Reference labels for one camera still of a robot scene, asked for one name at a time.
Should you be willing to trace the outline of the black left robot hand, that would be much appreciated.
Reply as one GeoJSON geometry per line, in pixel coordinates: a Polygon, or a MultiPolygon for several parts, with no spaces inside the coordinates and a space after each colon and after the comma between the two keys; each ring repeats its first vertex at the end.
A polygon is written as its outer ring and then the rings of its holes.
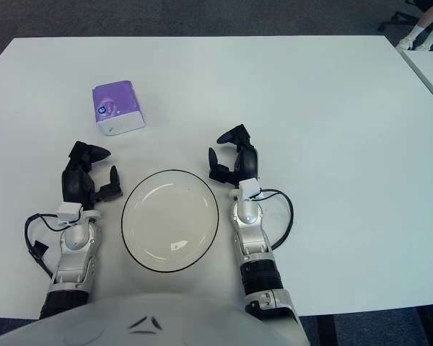
{"type": "Polygon", "coordinates": [[[63,201],[81,203],[84,210],[93,210],[100,202],[109,202],[123,195],[118,171],[115,166],[110,169],[110,182],[99,190],[90,177],[92,164],[109,157],[111,153],[102,147],[77,141],[70,154],[69,163],[62,172],[63,201]]]}

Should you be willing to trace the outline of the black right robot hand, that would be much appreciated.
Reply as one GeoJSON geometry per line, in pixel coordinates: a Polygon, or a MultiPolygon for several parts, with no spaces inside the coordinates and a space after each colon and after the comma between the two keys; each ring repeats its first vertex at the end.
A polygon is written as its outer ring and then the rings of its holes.
{"type": "Polygon", "coordinates": [[[235,187],[247,179],[258,179],[258,152],[250,142],[250,135],[243,124],[221,135],[218,144],[231,143],[236,146],[237,157],[234,170],[218,163],[213,148],[209,148],[209,178],[221,183],[230,183],[235,187]]]}

